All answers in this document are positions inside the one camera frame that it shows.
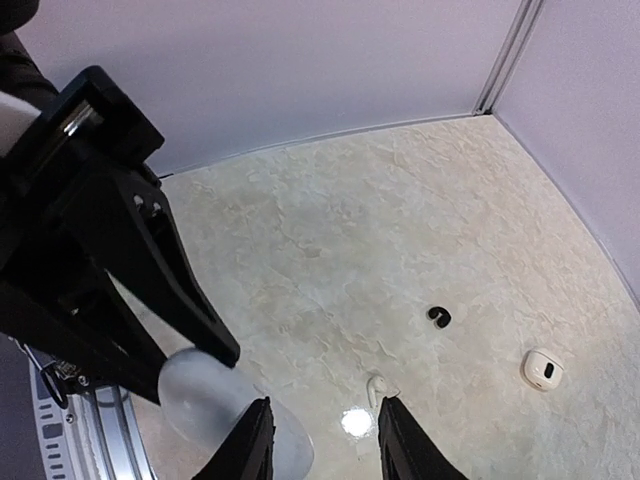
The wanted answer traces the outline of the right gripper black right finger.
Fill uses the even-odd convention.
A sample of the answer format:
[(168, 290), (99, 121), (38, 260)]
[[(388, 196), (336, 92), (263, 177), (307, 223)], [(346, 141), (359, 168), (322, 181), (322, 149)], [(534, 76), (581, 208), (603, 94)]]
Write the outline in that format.
[(378, 443), (384, 479), (467, 480), (445, 458), (397, 396), (382, 399)]

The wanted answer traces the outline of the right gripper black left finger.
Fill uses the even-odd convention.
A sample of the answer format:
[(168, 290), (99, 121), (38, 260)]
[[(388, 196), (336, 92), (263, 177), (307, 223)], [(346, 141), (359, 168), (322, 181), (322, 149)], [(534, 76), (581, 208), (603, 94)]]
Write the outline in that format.
[(270, 398), (254, 400), (193, 480), (271, 480), (275, 431)]

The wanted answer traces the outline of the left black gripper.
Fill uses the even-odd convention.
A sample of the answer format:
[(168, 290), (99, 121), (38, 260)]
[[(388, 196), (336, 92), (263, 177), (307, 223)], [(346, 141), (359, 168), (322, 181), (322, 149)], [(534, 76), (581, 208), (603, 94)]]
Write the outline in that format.
[(118, 285), (224, 365), (240, 357), (146, 165), (162, 143), (107, 73), (91, 66), (1, 163), (1, 332), (154, 404), (166, 356)]

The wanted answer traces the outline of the white oval charging case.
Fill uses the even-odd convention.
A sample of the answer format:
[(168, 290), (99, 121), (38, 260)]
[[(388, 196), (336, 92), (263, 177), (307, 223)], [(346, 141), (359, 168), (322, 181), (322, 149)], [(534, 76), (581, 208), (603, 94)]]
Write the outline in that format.
[(171, 355), (158, 379), (161, 410), (187, 441), (213, 453), (256, 399), (270, 398), (275, 436), (276, 479), (304, 479), (314, 461), (314, 447), (298, 417), (257, 380), (196, 348)]

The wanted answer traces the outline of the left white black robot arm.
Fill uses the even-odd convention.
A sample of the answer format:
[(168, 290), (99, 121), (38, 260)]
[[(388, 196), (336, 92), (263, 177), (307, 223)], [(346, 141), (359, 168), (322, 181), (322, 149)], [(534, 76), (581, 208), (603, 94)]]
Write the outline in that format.
[(120, 287), (224, 365), (240, 347), (147, 165), (163, 136), (102, 68), (42, 75), (16, 34), (38, 8), (1, 5), (1, 330), (156, 402), (166, 357)]

